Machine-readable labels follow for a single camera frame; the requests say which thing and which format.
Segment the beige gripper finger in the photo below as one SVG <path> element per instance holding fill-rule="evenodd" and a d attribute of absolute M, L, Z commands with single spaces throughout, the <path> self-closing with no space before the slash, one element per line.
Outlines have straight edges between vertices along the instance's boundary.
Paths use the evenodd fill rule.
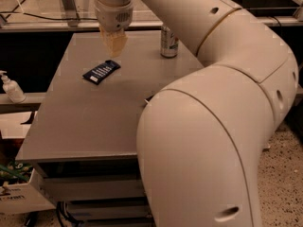
<path fill-rule="evenodd" d="M 103 43 L 106 46 L 108 53 L 112 54 L 110 33 L 108 33 L 102 26 L 99 27 L 99 31 L 101 39 L 103 40 Z"/>
<path fill-rule="evenodd" d="M 117 57 L 121 54 L 128 38 L 124 30 L 119 30 L 111 35 L 111 57 Z"/>

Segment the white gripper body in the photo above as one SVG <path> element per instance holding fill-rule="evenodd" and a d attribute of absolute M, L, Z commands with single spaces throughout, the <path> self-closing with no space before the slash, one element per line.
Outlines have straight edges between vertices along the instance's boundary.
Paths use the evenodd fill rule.
<path fill-rule="evenodd" d="M 99 25 L 107 32 L 115 32 L 127 28 L 133 19 L 133 3 L 123 6 L 107 5 L 94 0 L 95 14 Z"/>

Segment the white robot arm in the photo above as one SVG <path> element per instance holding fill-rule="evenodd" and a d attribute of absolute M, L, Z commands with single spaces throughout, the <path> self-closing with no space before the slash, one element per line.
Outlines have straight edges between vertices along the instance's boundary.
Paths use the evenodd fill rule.
<path fill-rule="evenodd" d="M 291 48 L 231 0 L 142 0 L 198 59 L 155 94 L 136 148 L 156 227 L 262 227 L 258 160 L 291 109 Z M 95 0 L 105 44 L 124 45 L 132 0 Z"/>

